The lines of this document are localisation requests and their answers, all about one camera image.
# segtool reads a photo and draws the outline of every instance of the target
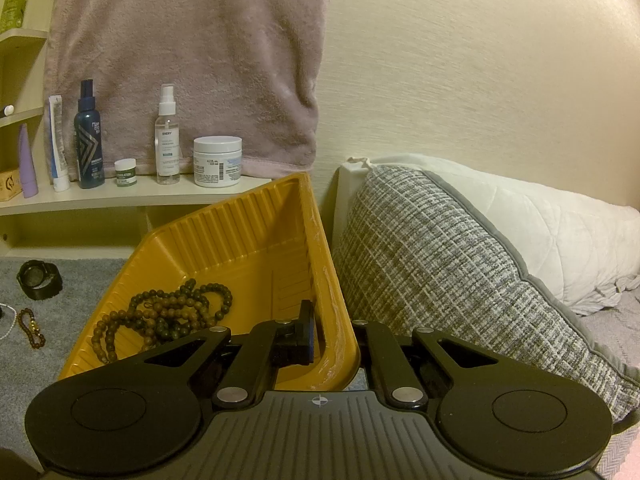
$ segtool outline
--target pearl necklace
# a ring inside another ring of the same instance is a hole
[[[5,303],[0,303],[0,306],[5,306],[5,307],[10,308],[11,310],[13,310],[13,311],[14,311],[14,320],[13,320],[13,322],[11,323],[11,326],[9,327],[9,330],[7,330],[6,334],[4,334],[2,337],[0,337],[0,341],[2,341],[2,339],[4,339],[5,337],[7,337],[7,336],[10,334],[11,330],[13,330],[13,329],[14,329],[14,326],[15,326],[15,320],[16,320],[16,319],[17,319],[17,317],[18,317],[18,313],[15,311],[15,309],[14,309],[11,305],[7,305],[7,304],[5,304]]]

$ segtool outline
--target carpet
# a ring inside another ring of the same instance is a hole
[[[33,310],[46,338],[33,350],[18,324],[0,341],[0,448],[10,449],[40,468],[24,433],[24,412],[46,386],[56,381],[82,328],[125,260],[50,260],[62,276],[62,291],[50,300],[27,298],[16,281],[22,258],[0,258],[0,303],[20,312]],[[14,313],[2,308],[0,337],[11,326]]]

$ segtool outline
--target spray bottle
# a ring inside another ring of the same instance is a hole
[[[76,129],[80,187],[89,189],[100,186],[104,184],[102,137],[100,136],[100,114],[95,109],[93,79],[85,79],[80,83],[80,98],[74,128]]]
[[[156,119],[156,173],[158,184],[180,181],[180,133],[175,116],[174,85],[162,85]]]

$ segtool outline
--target metal screw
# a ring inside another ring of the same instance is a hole
[[[399,402],[418,402],[423,397],[423,394],[418,388],[402,386],[393,390],[391,396]]]
[[[222,402],[241,402],[249,396],[244,388],[238,386],[222,388],[216,395]]]

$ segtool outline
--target purple bottle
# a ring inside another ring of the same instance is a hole
[[[20,126],[20,137],[18,138],[18,161],[20,163],[20,184],[25,198],[38,194],[38,183],[36,181],[36,170],[33,167],[33,157],[29,146],[29,134],[27,125]]]

